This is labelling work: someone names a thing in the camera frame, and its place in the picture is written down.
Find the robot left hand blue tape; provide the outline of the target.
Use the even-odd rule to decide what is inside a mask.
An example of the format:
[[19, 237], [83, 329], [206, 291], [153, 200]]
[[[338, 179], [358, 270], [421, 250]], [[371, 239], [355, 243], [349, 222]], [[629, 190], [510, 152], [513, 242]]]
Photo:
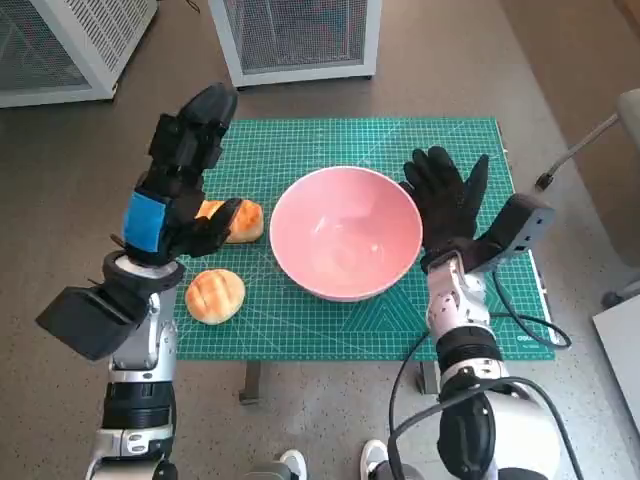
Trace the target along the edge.
[[230, 198], [212, 215], [198, 214], [203, 172], [216, 166], [235, 114], [235, 89], [215, 83], [177, 114], [160, 115], [148, 154], [151, 164], [136, 183], [124, 216], [126, 254], [162, 266], [181, 255], [216, 252], [231, 234], [242, 200]]

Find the robot right hand black glove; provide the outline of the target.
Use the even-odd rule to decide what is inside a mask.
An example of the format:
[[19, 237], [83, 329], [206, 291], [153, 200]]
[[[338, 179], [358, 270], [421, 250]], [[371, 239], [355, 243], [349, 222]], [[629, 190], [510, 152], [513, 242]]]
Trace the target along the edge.
[[415, 149], [404, 163], [400, 186], [414, 201], [422, 221], [424, 272], [457, 254], [464, 270], [478, 264], [482, 247], [474, 239], [477, 216], [488, 182], [489, 157], [480, 155], [463, 179], [449, 153], [441, 146]]

